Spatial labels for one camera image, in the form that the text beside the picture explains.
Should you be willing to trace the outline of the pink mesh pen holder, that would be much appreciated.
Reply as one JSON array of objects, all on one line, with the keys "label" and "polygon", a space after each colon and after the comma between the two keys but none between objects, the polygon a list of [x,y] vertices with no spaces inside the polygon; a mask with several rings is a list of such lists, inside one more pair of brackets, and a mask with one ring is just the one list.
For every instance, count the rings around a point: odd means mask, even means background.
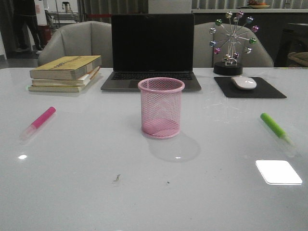
[{"label": "pink mesh pen holder", "polygon": [[168,77],[141,80],[141,129],[157,139],[171,138],[180,132],[181,93],[185,84]]}]

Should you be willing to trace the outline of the pink highlighter pen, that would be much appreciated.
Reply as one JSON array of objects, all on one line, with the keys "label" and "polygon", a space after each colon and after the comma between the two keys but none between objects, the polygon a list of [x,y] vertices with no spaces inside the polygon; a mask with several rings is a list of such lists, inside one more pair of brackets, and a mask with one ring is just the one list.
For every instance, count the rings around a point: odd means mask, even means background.
[{"label": "pink highlighter pen", "polygon": [[53,106],[49,107],[20,134],[19,138],[23,141],[29,139],[55,112]]}]

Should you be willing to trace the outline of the green highlighter pen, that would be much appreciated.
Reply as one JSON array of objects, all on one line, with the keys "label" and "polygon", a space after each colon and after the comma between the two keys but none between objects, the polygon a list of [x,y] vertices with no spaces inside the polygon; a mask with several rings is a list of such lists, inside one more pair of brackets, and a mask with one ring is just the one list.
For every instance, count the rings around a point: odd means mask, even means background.
[{"label": "green highlighter pen", "polygon": [[284,140],[291,146],[295,145],[289,135],[276,123],[276,121],[269,114],[262,113],[260,118],[279,139]]}]

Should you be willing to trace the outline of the grey laptop computer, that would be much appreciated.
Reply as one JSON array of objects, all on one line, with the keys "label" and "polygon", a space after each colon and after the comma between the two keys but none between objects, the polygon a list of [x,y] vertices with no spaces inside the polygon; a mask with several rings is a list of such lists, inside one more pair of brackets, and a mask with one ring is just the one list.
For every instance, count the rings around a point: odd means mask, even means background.
[{"label": "grey laptop computer", "polygon": [[199,91],[193,72],[194,15],[115,14],[111,18],[113,71],[103,91],[138,91],[138,82],[170,77]]}]

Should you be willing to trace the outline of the middle white book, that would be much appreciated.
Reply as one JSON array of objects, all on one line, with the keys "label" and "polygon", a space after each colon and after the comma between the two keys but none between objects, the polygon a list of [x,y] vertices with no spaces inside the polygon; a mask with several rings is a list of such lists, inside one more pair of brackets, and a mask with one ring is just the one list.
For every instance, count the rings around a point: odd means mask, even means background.
[{"label": "middle white book", "polygon": [[96,67],[91,72],[83,75],[76,80],[59,80],[59,79],[32,79],[33,86],[86,86],[98,74],[100,67]]}]

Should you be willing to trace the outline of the white computer mouse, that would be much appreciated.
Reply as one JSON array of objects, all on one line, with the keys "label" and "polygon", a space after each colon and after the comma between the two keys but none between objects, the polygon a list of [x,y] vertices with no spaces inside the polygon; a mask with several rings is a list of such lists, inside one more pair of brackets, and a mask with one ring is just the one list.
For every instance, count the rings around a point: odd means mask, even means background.
[{"label": "white computer mouse", "polygon": [[237,76],[232,77],[231,81],[236,86],[236,88],[241,90],[252,90],[257,86],[257,83],[251,77]]}]

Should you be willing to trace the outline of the top yellow book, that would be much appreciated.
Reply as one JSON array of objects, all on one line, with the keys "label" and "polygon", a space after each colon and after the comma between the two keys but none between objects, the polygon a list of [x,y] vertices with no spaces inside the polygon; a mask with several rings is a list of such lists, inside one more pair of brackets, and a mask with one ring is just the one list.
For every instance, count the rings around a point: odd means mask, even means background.
[{"label": "top yellow book", "polygon": [[30,70],[33,79],[76,80],[102,65],[100,55],[64,56]]}]

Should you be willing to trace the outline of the black mouse pad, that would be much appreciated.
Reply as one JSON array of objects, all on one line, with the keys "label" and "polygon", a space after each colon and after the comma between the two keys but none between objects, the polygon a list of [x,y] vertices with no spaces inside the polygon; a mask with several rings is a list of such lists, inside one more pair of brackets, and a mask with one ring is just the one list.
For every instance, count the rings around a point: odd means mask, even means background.
[{"label": "black mouse pad", "polygon": [[242,90],[235,86],[231,77],[214,77],[222,92],[229,98],[261,98],[261,99],[284,99],[283,93],[274,88],[261,77],[252,77],[257,86],[252,90]]}]

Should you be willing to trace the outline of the ferris wheel desk ornament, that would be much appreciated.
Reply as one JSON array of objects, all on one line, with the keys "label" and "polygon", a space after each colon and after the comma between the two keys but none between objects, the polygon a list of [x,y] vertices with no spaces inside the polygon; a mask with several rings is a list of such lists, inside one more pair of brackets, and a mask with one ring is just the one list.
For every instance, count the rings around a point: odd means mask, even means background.
[{"label": "ferris wheel desk ornament", "polygon": [[213,23],[213,26],[209,28],[209,34],[215,35],[218,33],[218,28],[223,28],[225,31],[222,33],[225,38],[222,40],[212,40],[209,42],[209,46],[213,49],[213,53],[218,55],[222,51],[222,47],[227,45],[227,53],[223,55],[222,61],[214,63],[214,73],[226,76],[237,76],[241,75],[243,72],[242,65],[238,62],[240,57],[239,53],[236,51],[236,45],[243,45],[240,40],[246,40],[249,44],[255,44],[257,39],[255,37],[244,38],[242,37],[245,32],[240,33],[240,30],[244,26],[238,26],[240,19],[244,16],[244,12],[239,10],[236,15],[232,12],[226,12],[225,17],[229,22],[234,22],[234,24],[229,23],[229,28],[227,29],[223,26],[222,19],[217,19]]}]

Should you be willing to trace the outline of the bottom yellow-green book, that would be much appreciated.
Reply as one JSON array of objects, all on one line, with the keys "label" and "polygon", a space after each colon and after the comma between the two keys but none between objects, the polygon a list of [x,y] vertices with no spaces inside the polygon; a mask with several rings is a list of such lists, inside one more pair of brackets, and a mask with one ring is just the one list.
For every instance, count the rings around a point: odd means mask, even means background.
[{"label": "bottom yellow-green book", "polygon": [[49,87],[49,86],[31,85],[31,86],[28,86],[28,90],[33,91],[33,92],[81,92],[86,86],[55,86],[55,87],[50,86]]}]

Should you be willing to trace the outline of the red trash bin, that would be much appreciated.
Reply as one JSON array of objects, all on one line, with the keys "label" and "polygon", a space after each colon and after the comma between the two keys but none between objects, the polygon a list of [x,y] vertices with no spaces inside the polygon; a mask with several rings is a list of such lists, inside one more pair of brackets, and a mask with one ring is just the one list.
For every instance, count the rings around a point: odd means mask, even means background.
[{"label": "red trash bin", "polygon": [[38,25],[41,46],[44,48],[51,39],[51,30],[49,25]]}]

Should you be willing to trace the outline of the metal cart in background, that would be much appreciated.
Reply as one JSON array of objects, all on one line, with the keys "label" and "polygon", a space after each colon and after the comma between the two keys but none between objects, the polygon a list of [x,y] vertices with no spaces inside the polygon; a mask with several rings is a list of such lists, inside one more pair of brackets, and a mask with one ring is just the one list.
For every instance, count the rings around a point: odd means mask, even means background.
[{"label": "metal cart in background", "polygon": [[79,22],[77,0],[44,0],[44,10],[51,29]]}]

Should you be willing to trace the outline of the fruit bowl on counter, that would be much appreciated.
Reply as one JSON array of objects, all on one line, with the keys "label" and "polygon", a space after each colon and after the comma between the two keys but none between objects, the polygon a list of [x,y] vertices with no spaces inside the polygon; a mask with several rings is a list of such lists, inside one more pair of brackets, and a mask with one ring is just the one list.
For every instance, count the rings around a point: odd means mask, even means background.
[{"label": "fruit bowl on counter", "polygon": [[247,5],[252,9],[267,9],[270,7],[267,3],[258,0],[248,0]]}]

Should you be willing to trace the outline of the person in dark clothes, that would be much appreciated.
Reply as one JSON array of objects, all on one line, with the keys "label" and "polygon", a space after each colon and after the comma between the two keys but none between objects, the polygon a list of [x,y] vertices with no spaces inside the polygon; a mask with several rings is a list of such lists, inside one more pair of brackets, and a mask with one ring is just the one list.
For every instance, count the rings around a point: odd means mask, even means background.
[{"label": "person in dark clothes", "polygon": [[29,47],[26,45],[23,32],[24,25],[27,25],[32,34],[37,49],[36,54],[41,54],[43,48],[41,47],[41,36],[38,31],[35,2],[33,0],[14,0],[13,29],[18,41],[18,47],[16,49],[17,52],[29,50]]}]

